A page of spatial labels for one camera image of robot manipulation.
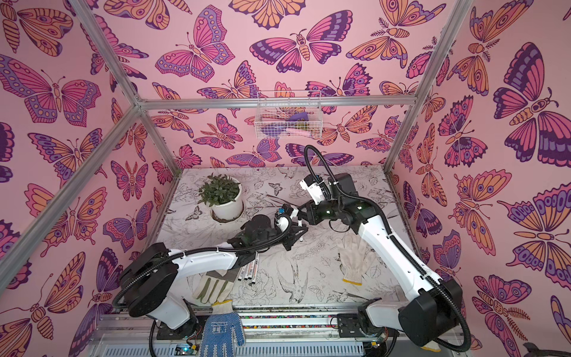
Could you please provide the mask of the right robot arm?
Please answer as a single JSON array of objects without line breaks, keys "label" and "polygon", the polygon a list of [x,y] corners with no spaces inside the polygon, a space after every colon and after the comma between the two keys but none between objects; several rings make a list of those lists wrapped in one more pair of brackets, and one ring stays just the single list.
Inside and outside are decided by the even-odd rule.
[{"label": "right robot arm", "polygon": [[311,226],[339,220],[357,235],[365,254],[376,253],[397,279],[407,305],[390,308],[370,303],[365,308],[373,327],[402,331],[417,346],[434,342],[454,352],[471,348],[471,331],[460,305],[463,291],[454,281],[444,281],[403,243],[388,218],[372,199],[359,196],[348,173],[335,175],[314,146],[303,148],[309,175],[300,186],[311,197],[303,219]]}]

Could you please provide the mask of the white marker pen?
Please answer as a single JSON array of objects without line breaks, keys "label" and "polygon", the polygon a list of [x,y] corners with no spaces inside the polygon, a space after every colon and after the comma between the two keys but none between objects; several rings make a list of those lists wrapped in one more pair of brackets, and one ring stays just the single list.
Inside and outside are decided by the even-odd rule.
[{"label": "white marker pen", "polygon": [[238,280],[242,281],[247,275],[247,273],[248,273],[248,266],[243,266],[239,271]]},{"label": "white marker pen", "polygon": [[251,278],[253,278],[253,274],[254,274],[254,269],[255,269],[256,263],[255,263],[255,261],[253,260],[253,261],[251,261],[247,266],[248,266],[248,273],[247,273],[247,275],[245,276],[244,279],[245,279],[245,280],[250,280]]},{"label": "white marker pen", "polygon": [[248,279],[250,284],[256,283],[257,272],[259,269],[259,261],[260,261],[260,255],[256,253],[254,260],[251,262],[251,266],[248,272]]}]

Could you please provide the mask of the green potted plant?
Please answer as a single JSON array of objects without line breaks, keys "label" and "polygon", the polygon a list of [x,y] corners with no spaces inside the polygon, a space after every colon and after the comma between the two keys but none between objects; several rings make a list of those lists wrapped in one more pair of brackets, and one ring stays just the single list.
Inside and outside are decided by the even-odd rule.
[{"label": "green potted plant", "polygon": [[235,202],[239,192],[239,183],[230,176],[211,174],[205,184],[199,188],[199,202],[209,207],[220,206]]}]

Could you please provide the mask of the white knit glove on table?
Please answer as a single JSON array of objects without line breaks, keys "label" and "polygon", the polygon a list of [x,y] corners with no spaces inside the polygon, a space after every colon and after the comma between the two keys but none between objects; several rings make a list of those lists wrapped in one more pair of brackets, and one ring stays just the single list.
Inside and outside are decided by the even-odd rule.
[{"label": "white knit glove on table", "polygon": [[361,286],[363,275],[376,261],[376,253],[358,235],[345,236],[337,240],[336,245],[344,268],[343,282]]}]

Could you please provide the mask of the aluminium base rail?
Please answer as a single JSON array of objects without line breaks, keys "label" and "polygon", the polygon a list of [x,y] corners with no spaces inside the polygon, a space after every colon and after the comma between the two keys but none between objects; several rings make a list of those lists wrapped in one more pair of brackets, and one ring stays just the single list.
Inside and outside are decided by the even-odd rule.
[{"label": "aluminium base rail", "polygon": [[[367,336],[358,328],[354,303],[301,306],[237,306],[245,344],[236,356],[455,356],[440,348],[433,352],[412,343],[404,333],[397,338],[381,333]],[[103,317],[87,356],[197,356],[203,329],[190,337],[151,327],[150,318],[126,313]]]}]

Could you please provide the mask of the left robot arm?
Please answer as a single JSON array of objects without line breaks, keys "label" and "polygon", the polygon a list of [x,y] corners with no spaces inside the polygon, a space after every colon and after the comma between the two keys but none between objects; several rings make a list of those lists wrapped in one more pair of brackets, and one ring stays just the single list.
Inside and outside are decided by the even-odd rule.
[{"label": "left robot arm", "polygon": [[133,318],[147,316],[160,321],[171,330],[192,330],[196,318],[190,302],[175,292],[188,277],[240,269],[275,245],[290,250],[308,230],[286,214],[273,220],[256,215],[221,245],[182,251],[155,243],[120,276],[120,291],[112,306]]}]

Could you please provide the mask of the white plant pot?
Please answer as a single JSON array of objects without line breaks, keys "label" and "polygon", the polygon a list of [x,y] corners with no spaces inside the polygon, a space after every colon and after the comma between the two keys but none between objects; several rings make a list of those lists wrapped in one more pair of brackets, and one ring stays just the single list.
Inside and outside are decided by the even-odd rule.
[{"label": "white plant pot", "polygon": [[237,220],[245,209],[242,193],[242,185],[239,184],[239,192],[235,197],[235,200],[223,205],[214,205],[211,208],[212,218],[220,223],[228,223]]}]

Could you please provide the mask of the grey white work glove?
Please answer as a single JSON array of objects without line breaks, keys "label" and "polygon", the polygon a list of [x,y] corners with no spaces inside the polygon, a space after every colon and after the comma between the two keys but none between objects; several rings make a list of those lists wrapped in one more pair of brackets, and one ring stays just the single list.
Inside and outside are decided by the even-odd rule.
[{"label": "grey white work glove", "polygon": [[193,298],[202,304],[222,303],[232,292],[238,274],[239,269],[207,272],[201,277]]}]

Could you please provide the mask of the blue dotted glove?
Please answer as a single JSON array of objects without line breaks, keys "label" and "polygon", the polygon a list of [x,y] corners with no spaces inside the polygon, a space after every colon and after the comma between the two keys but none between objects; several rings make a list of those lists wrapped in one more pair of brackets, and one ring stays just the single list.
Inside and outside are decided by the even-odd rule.
[{"label": "blue dotted glove", "polygon": [[233,310],[233,301],[225,300],[212,306],[205,323],[199,356],[235,356],[237,347],[245,344],[240,316]]}]

